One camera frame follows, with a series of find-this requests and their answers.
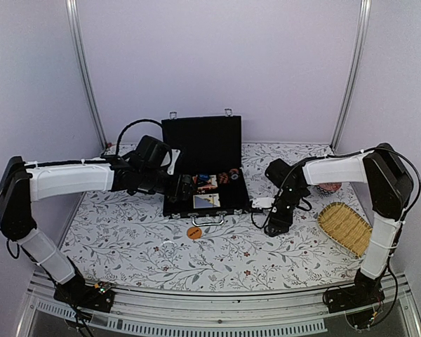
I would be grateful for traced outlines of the black poker case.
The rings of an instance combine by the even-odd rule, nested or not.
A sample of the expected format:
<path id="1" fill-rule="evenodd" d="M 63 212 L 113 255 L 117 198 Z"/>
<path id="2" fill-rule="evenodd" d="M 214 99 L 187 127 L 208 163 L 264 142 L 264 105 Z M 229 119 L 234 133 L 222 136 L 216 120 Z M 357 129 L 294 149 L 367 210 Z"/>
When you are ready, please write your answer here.
<path id="1" fill-rule="evenodd" d="M 173 149 L 181 151 L 175 166 L 177 173 L 194 176 L 199 174 L 216 175 L 238 169 L 240 176 L 227 184 L 219 184 L 216 190 L 203 194 L 218 193 L 220 207 L 195 209 L 193 196 L 187 201 L 170 203 L 163 201 L 165 217 L 190 218 L 219 217 L 241 215 L 250 210 L 250 199 L 246 179 L 242 171 L 242 118 L 238 115 L 220 115 L 207 117 L 184 117 L 164 119 L 163 141 Z"/>

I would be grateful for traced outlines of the blue playing card box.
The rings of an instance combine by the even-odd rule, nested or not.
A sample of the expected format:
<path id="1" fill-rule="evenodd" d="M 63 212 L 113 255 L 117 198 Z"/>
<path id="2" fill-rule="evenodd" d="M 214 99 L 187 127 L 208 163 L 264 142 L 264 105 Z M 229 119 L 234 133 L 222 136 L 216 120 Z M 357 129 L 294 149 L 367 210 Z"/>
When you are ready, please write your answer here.
<path id="1" fill-rule="evenodd" d="M 220 195 L 218 193 L 196 194 L 193 196 L 195 209 L 210 209 L 220 207 Z"/>

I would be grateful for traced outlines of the orange dealer button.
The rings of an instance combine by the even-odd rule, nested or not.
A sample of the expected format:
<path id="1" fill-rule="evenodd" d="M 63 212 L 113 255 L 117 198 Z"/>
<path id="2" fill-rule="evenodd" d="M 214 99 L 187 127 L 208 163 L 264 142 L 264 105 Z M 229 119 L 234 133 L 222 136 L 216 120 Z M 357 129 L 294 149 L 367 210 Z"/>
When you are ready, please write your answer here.
<path id="1" fill-rule="evenodd" d="M 192 239 L 192 240 L 200 239 L 202 234 L 203 234 L 203 232 L 202 232 L 202 229 L 200 227 L 190 227 L 187 230 L 187 237 Z"/>

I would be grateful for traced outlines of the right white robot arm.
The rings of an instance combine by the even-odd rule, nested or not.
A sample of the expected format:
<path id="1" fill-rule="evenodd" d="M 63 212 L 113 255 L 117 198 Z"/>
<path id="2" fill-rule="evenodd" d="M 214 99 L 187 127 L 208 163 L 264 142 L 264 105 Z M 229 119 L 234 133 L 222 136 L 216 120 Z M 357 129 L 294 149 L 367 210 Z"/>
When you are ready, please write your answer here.
<path id="1" fill-rule="evenodd" d="M 324 183 L 368 186 L 373 231 L 348 295 L 355 306 L 365 305 L 375 296 L 399 241 L 401 226 L 420 196 L 421 178 L 413 163 L 389 143 L 380 143 L 351 154 L 307 157 L 293 165 L 276 159 L 269 164 L 265 175 L 278 189 L 263 225 L 270 237 L 289 231 L 293 212 L 309 196 L 310 186 Z"/>

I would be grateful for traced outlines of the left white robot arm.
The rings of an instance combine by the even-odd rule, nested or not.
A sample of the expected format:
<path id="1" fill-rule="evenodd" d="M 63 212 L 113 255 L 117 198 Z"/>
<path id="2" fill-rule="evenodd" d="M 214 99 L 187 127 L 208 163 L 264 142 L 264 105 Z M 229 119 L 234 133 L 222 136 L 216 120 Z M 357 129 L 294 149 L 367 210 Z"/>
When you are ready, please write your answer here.
<path id="1" fill-rule="evenodd" d="M 121 192 L 129 195 L 162 194 L 172 201 L 191 197 L 193 179 L 178 171 L 181 150 L 152 136 L 141 137 L 135 149 L 121 153 L 123 135 L 138 124 L 125 126 L 113 153 L 92 159 L 8 160 L 0 181 L 0 233 L 17 244 L 33 263 L 76 305 L 90 299 L 90 289 L 74 263 L 53 242 L 46 230 L 63 224 L 68 202 L 84 192 Z"/>

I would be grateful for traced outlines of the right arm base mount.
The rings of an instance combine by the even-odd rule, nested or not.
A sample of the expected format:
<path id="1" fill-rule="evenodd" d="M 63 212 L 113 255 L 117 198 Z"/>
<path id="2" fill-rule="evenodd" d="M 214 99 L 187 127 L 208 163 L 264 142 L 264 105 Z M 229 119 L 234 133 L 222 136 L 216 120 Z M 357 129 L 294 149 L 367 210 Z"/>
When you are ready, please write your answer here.
<path id="1" fill-rule="evenodd" d="M 322 301 L 329 313 L 358 309 L 373 304 L 380 305 L 384 299 L 381 282 L 335 287 L 327 289 L 322 295 Z"/>

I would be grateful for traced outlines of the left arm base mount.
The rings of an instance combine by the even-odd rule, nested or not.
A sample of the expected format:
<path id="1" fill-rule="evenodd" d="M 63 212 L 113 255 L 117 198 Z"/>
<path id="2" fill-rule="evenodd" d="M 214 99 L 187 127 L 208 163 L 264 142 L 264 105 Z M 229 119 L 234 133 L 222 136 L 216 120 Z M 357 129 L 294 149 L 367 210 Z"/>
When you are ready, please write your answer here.
<path id="1" fill-rule="evenodd" d="M 110 313 L 115 292 L 103 284 L 90 286 L 80 277 L 74 277 L 65 284 L 57 284 L 54 299 L 68 305 Z"/>

